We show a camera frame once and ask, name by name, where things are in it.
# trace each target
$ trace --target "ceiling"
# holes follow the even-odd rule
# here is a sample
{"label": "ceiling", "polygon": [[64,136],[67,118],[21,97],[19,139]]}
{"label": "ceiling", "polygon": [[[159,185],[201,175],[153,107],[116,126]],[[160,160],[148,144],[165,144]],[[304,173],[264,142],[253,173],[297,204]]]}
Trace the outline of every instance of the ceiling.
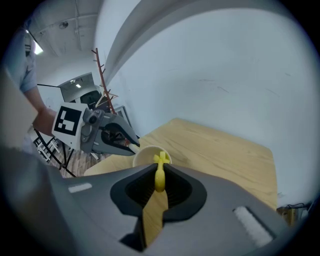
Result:
{"label": "ceiling", "polygon": [[73,80],[75,80],[75,81],[65,82],[65,83],[59,85],[59,87],[64,91],[78,91],[79,88],[76,87],[76,85],[80,85],[82,88],[95,85],[94,79],[93,79],[91,73],[86,74],[84,76],[81,76],[79,78],[74,78]]}
{"label": "ceiling", "polygon": [[29,31],[43,56],[92,50],[102,0],[47,0],[31,16]]}

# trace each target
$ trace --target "person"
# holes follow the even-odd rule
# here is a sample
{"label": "person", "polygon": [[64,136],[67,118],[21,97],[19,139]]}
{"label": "person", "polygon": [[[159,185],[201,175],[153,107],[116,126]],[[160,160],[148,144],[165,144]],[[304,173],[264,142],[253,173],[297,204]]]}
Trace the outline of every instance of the person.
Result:
{"label": "person", "polygon": [[[2,65],[11,76],[15,86],[25,95],[38,114],[33,121],[33,127],[39,132],[52,136],[56,112],[47,108],[41,99],[36,78],[36,43],[28,33],[29,23],[25,23],[15,32],[2,58]],[[30,137],[24,137],[23,151],[39,156]]]}

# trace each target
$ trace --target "light wood tabletop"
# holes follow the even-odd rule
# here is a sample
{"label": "light wood tabletop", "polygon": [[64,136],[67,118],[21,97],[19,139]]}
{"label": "light wood tabletop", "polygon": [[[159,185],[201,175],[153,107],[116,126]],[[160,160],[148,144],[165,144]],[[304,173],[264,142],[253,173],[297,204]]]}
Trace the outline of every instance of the light wood tabletop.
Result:
{"label": "light wood tabletop", "polygon": [[[140,147],[161,146],[175,165],[232,181],[272,209],[277,207],[277,180],[270,149],[243,138],[181,119],[173,119],[139,139]],[[84,175],[115,172],[132,167],[134,156],[111,155]],[[143,209],[146,244],[162,229],[168,209],[166,192],[154,192]]]}

